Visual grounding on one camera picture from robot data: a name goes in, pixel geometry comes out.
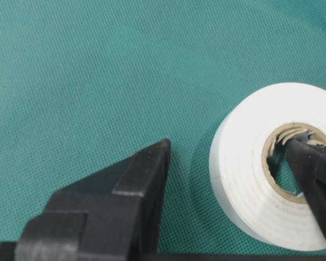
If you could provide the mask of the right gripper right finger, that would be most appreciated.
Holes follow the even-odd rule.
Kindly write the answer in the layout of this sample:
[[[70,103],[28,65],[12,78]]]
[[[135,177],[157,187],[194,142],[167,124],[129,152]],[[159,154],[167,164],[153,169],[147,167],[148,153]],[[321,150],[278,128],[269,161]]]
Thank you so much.
[[[326,240],[326,146],[296,134],[286,143],[286,160]]]

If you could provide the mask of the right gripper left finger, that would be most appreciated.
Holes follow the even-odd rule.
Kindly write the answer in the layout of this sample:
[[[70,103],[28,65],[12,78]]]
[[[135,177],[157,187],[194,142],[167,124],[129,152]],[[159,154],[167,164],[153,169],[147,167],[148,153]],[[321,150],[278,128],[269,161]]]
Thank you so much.
[[[171,141],[52,193],[17,241],[0,243],[0,260],[134,260],[155,252]]]

